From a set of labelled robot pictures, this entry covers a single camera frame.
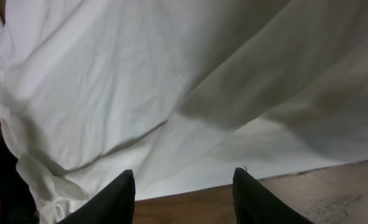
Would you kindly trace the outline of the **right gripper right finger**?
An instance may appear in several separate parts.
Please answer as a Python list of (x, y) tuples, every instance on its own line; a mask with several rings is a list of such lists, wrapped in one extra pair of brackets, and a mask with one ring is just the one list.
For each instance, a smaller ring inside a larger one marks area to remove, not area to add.
[(237, 224), (312, 224), (246, 170), (234, 171), (232, 196)]

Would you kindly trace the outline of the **white printed t-shirt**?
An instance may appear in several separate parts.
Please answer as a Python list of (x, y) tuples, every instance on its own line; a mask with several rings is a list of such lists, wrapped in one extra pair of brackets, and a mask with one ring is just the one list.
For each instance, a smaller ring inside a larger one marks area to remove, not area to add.
[(42, 223), (368, 159), (368, 0), (7, 1), (0, 122)]

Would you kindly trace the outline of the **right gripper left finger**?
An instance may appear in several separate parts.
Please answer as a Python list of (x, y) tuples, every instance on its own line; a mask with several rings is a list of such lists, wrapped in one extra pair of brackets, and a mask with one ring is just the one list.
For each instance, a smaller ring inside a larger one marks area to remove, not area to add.
[(132, 224), (135, 194), (133, 171), (125, 170), (58, 224)]

